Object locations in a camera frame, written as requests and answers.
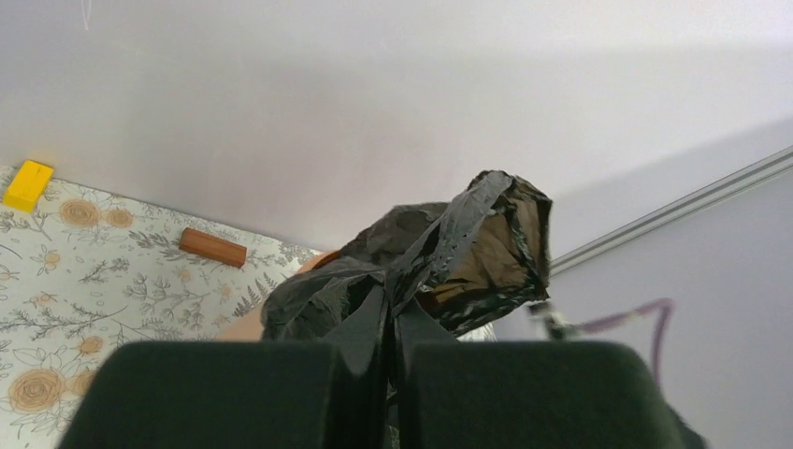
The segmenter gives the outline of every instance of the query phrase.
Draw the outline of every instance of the wall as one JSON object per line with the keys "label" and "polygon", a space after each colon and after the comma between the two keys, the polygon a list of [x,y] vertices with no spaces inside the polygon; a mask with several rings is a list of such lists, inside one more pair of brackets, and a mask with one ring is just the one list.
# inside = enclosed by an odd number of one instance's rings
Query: wall
{"label": "wall", "polygon": [[[793,170],[553,277],[570,321],[657,297],[678,307],[661,378],[669,402],[713,447],[785,449],[793,441]],[[649,360],[654,320],[603,334]],[[524,311],[500,340],[534,339]]]}
{"label": "wall", "polygon": [[561,254],[793,143],[791,22],[772,0],[9,0],[0,163],[319,248],[505,168],[556,200]]}

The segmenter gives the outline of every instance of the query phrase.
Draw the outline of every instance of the yellow sponge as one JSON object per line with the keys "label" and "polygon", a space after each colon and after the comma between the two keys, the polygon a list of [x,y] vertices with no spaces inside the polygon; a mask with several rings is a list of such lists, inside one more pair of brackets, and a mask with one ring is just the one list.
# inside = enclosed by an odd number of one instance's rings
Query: yellow sponge
{"label": "yellow sponge", "polygon": [[25,161],[6,190],[6,194],[3,195],[3,204],[10,208],[32,212],[36,208],[38,198],[47,188],[47,182],[50,181],[53,171],[52,168],[42,166],[38,162]]}

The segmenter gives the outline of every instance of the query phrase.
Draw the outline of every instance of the crumpled black bag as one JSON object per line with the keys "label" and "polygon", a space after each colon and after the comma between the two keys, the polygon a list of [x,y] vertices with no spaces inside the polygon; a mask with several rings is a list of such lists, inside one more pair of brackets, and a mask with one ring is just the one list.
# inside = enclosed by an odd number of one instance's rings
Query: crumpled black bag
{"label": "crumpled black bag", "polygon": [[395,313],[416,297],[456,336],[546,301],[551,204],[528,181],[484,171],[450,203],[397,206],[339,259],[276,287],[262,309],[262,338],[319,339],[375,284]]}

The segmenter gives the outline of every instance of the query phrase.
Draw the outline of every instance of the pink wire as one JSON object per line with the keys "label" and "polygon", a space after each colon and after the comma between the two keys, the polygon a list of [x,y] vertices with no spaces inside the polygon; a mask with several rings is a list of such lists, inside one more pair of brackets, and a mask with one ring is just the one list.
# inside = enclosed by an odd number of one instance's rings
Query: pink wire
{"label": "pink wire", "polygon": [[659,311],[658,320],[656,321],[656,328],[653,331],[652,343],[652,361],[651,370],[653,378],[656,380],[658,386],[661,385],[661,347],[663,345],[664,335],[666,334],[667,327],[671,313],[674,310],[674,300],[669,297],[662,297],[655,301],[643,304],[632,311],[625,313],[616,313],[597,320],[588,321],[573,327],[582,334],[594,335],[600,332],[605,332],[617,327],[621,327],[628,323],[631,319],[644,317],[655,311]]}

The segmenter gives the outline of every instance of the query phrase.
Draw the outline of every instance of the metal strip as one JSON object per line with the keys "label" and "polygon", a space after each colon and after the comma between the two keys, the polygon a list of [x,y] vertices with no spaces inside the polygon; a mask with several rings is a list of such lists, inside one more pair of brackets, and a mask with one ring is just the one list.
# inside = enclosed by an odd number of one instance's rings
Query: metal strip
{"label": "metal strip", "polygon": [[611,251],[661,226],[725,201],[785,173],[790,168],[793,168],[793,146],[558,257],[551,262],[551,276],[581,265],[593,257]]}

